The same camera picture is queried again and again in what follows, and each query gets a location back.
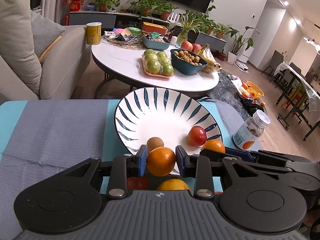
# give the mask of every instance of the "bunch of bananas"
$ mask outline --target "bunch of bananas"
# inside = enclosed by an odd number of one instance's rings
[[[208,63],[208,65],[202,71],[208,72],[208,73],[212,73],[212,72],[221,73],[222,71],[221,65],[218,62],[216,62],[216,60],[214,59],[211,53],[209,44],[204,45],[200,49],[196,49],[194,53],[199,55]]]

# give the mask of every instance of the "white plant pot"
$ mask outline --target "white plant pot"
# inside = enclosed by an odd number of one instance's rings
[[[229,52],[229,53],[228,53],[228,60],[227,60],[227,62],[228,62],[229,64],[233,65],[233,64],[236,62],[237,58],[238,58],[237,55]]]

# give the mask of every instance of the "can label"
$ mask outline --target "can label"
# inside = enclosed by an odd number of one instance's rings
[[[242,150],[249,149],[258,137],[254,136],[247,127],[246,122],[233,135],[233,142]]]
[[[87,26],[87,44],[97,45],[101,42],[101,25]]]

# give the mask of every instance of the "tablecloth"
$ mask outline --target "tablecloth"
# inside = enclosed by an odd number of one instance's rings
[[[13,211],[26,187],[90,157],[103,161],[127,153],[114,127],[118,100],[12,101],[0,106],[0,239],[13,239],[21,228]],[[228,147],[243,119],[226,103],[201,102],[216,119]],[[252,150],[260,149],[255,143]],[[193,187],[194,179],[185,181]],[[219,181],[214,180],[216,191]],[[105,178],[101,192],[105,192]]]
[[[299,80],[301,81],[302,85],[304,86],[308,98],[309,98],[309,118],[308,121],[311,125],[315,124],[316,122],[320,121],[320,96],[318,93],[304,80],[302,76],[300,76],[297,72],[293,70],[286,63],[281,63],[275,70],[274,75],[277,75],[280,71],[289,69],[292,73],[294,73]]]

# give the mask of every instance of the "plate rim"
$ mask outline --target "plate rim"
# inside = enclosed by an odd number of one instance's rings
[[[130,95],[131,93],[133,93],[133,92],[135,92],[135,91],[137,91],[137,90],[142,90],[142,89],[148,89],[148,88],[160,88],[160,89],[167,89],[167,90],[171,90],[171,91],[174,91],[174,92],[177,92],[177,93],[181,93],[181,92],[178,92],[178,91],[176,91],[176,90],[172,90],[172,89],[169,89],[169,88],[161,88],[161,87],[145,87],[145,88],[139,88],[139,89],[136,89],[136,90],[133,90],[133,91],[131,91],[129,94],[127,94],[126,96],[128,96],[128,95]],[[129,149],[126,147],[126,145],[123,143],[123,141],[121,140],[121,138],[120,138],[120,135],[119,135],[119,133],[118,133],[118,130],[117,130],[117,126],[116,126],[116,111],[117,111],[117,109],[118,109],[118,106],[119,106],[119,104],[121,103],[121,101],[122,100],[124,100],[124,98],[122,98],[122,99],[120,99],[119,100],[119,102],[118,102],[118,104],[116,105],[116,110],[115,110],[115,113],[114,113],[114,116],[113,116],[113,123],[114,123],[114,126],[115,126],[115,129],[116,129],[116,133],[117,133],[117,136],[118,136],[118,138],[119,138],[119,140],[121,141],[121,143],[122,143],[122,145],[124,146],[124,148],[126,148],[127,149],[127,151],[131,154],[131,155],[133,155],[130,151],[129,151]],[[202,104],[200,104],[197,100],[194,100],[193,98],[191,98],[193,101],[196,101],[199,105],[201,105],[210,115],[211,115],[211,117],[213,118],[213,120],[216,122],[216,124],[217,124],[217,127],[218,127],[218,129],[219,129],[219,132],[220,132],[220,135],[221,135],[221,142],[223,143],[223,137],[222,137],[222,133],[221,133],[221,129],[220,129],[220,127],[219,127],[219,125],[218,125],[218,122],[216,121],[216,119],[213,117],[213,115],[208,111],[208,109],[207,108],[205,108]]]

